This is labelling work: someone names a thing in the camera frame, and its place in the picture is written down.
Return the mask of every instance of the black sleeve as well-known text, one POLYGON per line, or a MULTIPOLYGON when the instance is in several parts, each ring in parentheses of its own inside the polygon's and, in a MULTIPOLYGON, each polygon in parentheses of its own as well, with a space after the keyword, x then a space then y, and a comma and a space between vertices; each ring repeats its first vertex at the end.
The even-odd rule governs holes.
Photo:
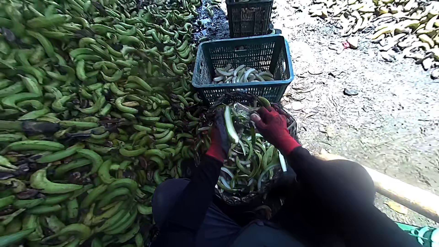
POLYGON ((391 219, 366 202, 343 179, 334 176, 334 167, 298 147, 288 161, 297 179, 338 219, 347 246, 418 246, 391 219))
POLYGON ((195 236, 215 192, 223 163, 205 156, 160 228, 157 246, 194 246, 195 236))

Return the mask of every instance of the glove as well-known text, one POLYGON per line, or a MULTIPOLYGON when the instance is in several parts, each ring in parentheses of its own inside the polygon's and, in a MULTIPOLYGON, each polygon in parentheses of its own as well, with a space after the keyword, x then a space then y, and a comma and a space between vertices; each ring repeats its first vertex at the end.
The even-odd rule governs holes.
POLYGON ((216 128, 216 126, 213 126, 212 132, 210 133, 210 139, 212 141, 206 155, 216 159, 221 163, 224 163, 224 160, 226 159, 226 153, 221 147, 220 131, 216 128))
POLYGON ((216 159, 221 163, 224 163, 227 152, 230 148, 230 143, 227 140, 227 132, 226 127, 224 126, 223 112, 220 110, 217 110, 216 112, 215 124, 212 127, 210 139, 211 143, 206 155, 216 159))
POLYGON ((288 155, 300 144, 290 136, 287 130, 287 119, 279 114, 273 107, 261 107, 257 111, 259 114, 252 114, 250 118, 255 122, 256 128, 261 135, 273 144, 284 155, 288 155))

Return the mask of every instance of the wet ground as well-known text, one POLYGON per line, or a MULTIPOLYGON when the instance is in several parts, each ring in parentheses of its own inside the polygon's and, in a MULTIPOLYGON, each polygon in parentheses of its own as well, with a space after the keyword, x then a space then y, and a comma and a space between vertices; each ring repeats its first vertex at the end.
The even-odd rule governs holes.
MULTIPOLYGON (((295 79, 281 102, 297 120, 303 146, 439 195, 439 80, 413 60, 383 61, 377 45, 365 38, 373 28, 354 35, 358 49, 337 54, 328 47, 346 38, 333 23, 310 17, 310 3, 275 0, 271 19, 289 42, 295 79), (347 96, 345 88, 358 94, 347 96)), ((212 39, 229 37, 224 1, 220 7, 213 18, 205 7, 201 11, 203 32, 212 39)), ((384 204, 388 201, 377 194, 375 205, 393 220, 439 226, 410 210, 399 214, 384 204)))

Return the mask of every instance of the dark pants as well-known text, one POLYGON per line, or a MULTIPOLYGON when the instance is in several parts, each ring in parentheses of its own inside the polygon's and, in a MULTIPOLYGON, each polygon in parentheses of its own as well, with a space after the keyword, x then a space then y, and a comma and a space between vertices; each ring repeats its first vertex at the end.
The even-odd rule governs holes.
MULTIPOLYGON (((338 177, 347 180, 360 195, 373 203, 373 181, 362 166, 347 160, 326 162, 328 165, 337 166, 334 171, 338 173, 338 177)), ((153 216, 159 228, 188 183, 189 179, 186 178, 170 179, 161 183, 155 190, 152 199, 153 216)), ((291 193, 286 197, 285 204, 270 221, 290 232, 307 246, 343 246, 342 243, 339 244, 340 238, 336 232, 337 219, 332 219, 332 215, 325 212, 325 205, 316 203, 306 188, 300 186, 300 182, 288 190, 291 193)), ((226 247, 241 230, 241 226, 212 203, 197 234, 196 247, 226 247)))

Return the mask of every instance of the plastic crate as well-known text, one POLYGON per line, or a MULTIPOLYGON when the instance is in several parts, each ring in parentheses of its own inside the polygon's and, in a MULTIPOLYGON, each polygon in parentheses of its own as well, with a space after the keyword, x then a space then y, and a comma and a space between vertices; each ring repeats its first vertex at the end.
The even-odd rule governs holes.
POLYGON ((230 37, 240 38, 266 35, 271 18, 273 0, 235 2, 226 0, 230 37))
MULTIPOLYGON (((192 85, 205 104, 211 105, 222 94, 241 91, 255 96, 263 96, 270 102, 278 103, 287 86, 293 81, 288 42, 281 35, 264 35, 237 39, 203 42, 198 47, 192 85), (232 68, 245 64, 254 69, 268 69, 273 81, 212 84, 216 68, 227 64, 232 68)), ((231 98, 235 102, 246 102, 243 98, 231 98)))

